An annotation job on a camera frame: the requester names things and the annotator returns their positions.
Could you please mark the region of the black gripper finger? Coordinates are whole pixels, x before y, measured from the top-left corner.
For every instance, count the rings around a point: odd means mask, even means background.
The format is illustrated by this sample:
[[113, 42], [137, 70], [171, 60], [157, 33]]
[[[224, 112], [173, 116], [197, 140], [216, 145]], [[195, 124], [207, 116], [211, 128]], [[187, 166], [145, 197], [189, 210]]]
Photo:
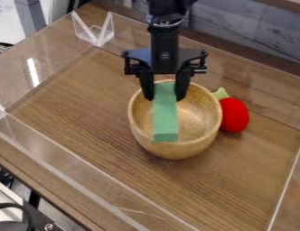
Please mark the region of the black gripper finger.
[[183, 68], [176, 75], [176, 95], [179, 101], [183, 101], [187, 98], [187, 93], [192, 81], [192, 74], [193, 71], [191, 68]]
[[155, 73], [149, 70], [141, 70], [139, 79], [144, 91], [144, 97], [152, 101], [155, 99]]

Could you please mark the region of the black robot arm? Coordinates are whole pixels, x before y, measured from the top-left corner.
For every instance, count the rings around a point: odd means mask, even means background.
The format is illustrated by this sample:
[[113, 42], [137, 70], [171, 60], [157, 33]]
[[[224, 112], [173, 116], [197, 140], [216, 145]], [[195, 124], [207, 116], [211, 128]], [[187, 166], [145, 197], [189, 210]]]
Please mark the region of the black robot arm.
[[180, 29], [191, 6], [197, 0], [148, 0], [148, 31], [152, 46], [125, 50], [125, 74], [140, 79], [144, 97], [156, 97], [156, 74], [175, 74], [175, 93], [179, 101], [187, 98], [192, 77], [207, 73], [207, 50], [180, 47]]

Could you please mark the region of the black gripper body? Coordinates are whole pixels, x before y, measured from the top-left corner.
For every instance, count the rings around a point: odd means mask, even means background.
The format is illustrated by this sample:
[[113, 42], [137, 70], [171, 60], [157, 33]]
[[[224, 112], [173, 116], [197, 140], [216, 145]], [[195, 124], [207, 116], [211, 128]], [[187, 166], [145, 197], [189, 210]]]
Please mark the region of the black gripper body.
[[207, 73], [207, 50], [180, 47], [180, 28], [183, 19], [149, 21], [148, 31], [152, 35], [152, 46], [137, 50], [125, 50], [125, 73], [139, 74], [151, 71], [155, 74], [176, 74], [183, 69], [189, 73]]

